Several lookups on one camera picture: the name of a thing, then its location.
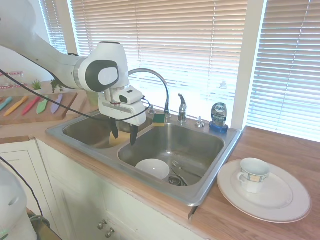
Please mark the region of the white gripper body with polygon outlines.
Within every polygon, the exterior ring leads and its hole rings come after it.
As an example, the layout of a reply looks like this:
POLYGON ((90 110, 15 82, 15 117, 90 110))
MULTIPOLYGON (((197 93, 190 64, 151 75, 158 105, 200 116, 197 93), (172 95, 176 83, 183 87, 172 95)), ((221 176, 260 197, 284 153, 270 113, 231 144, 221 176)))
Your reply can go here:
POLYGON ((99 93, 98 108, 102 115, 134 126, 141 126, 147 119, 146 108, 140 100, 133 104, 111 104, 103 93, 99 93))

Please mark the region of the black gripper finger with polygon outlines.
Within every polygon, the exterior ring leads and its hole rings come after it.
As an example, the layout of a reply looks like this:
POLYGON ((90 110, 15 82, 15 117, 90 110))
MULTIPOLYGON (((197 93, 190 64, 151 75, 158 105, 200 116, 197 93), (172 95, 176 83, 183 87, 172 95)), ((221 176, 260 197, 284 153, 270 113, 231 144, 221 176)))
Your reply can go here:
POLYGON ((138 136, 138 126, 130 125, 130 144, 133 146, 136 143, 138 136))
POLYGON ((109 118, 109 126, 114 138, 117 139, 119 137, 119 131, 116 124, 116 120, 112 117, 109 118))

